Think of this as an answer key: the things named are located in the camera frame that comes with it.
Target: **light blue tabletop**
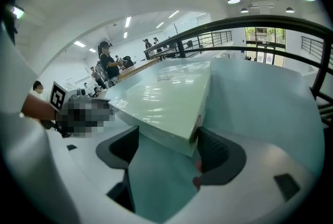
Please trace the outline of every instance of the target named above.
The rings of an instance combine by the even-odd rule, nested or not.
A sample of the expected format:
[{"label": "light blue tabletop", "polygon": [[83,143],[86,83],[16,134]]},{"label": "light blue tabletop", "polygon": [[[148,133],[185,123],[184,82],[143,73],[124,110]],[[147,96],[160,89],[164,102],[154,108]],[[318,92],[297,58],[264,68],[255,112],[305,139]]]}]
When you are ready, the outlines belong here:
[{"label": "light blue tabletop", "polygon": [[[211,61],[212,70],[205,128],[270,142],[315,176],[320,175],[325,152],[323,125],[311,91],[298,72],[236,59],[171,59],[115,85],[105,98],[113,99],[163,67],[200,61]],[[198,175],[196,158],[141,135],[129,170],[137,214],[163,222],[184,206],[196,193],[191,184],[191,178]]]}]

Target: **black t-shirt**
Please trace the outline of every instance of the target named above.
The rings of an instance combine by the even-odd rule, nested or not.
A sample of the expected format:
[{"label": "black t-shirt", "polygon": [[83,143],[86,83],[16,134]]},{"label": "black t-shirt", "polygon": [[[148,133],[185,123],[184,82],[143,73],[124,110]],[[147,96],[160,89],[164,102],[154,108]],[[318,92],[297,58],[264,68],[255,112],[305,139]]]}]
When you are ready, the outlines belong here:
[{"label": "black t-shirt", "polygon": [[114,59],[112,59],[109,55],[106,55],[106,54],[101,54],[99,59],[100,59],[100,64],[103,66],[105,71],[108,73],[109,78],[113,78],[113,77],[119,75],[118,66],[114,66],[114,67],[108,66],[108,62],[114,62]]}]

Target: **wooden table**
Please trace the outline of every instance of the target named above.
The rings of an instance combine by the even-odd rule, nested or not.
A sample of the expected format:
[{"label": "wooden table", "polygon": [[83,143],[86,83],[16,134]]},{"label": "wooden table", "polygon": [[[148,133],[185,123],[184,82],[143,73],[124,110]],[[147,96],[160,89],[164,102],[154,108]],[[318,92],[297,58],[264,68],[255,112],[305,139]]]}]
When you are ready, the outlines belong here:
[{"label": "wooden table", "polygon": [[119,82],[125,80],[126,78],[152,66],[153,64],[157,63],[157,59],[152,59],[152,60],[143,60],[140,62],[137,62],[134,66],[124,69],[120,72],[120,75],[118,77]]}]

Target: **box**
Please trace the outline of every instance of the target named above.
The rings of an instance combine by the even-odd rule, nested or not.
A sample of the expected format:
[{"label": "box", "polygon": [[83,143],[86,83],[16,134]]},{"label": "box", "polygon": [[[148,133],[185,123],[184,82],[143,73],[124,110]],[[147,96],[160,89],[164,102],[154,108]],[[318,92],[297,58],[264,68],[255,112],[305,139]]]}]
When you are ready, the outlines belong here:
[{"label": "box", "polygon": [[192,156],[204,121],[210,62],[164,67],[110,101],[117,115],[150,139]]}]

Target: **railing post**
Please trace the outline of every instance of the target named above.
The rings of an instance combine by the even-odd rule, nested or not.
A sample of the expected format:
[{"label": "railing post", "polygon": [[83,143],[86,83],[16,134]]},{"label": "railing post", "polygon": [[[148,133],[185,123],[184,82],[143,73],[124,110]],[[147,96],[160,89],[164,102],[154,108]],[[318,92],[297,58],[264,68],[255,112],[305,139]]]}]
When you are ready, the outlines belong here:
[{"label": "railing post", "polygon": [[186,58],[185,53],[184,53],[183,42],[181,40],[177,41],[177,47],[178,47],[178,51],[180,52],[179,53],[180,57]]},{"label": "railing post", "polygon": [[324,82],[328,64],[329,64],[329,57],[331,55],[331,45],[332,42],[325,39],[323,44],[323,53],[322,53],[322,60],[321,60],[321,66],[317,72],[316,80],[314,81],[313,87],[312,87],[312,95],[314,98],[318,96],[318,93],[321,89],[321,86]]}]

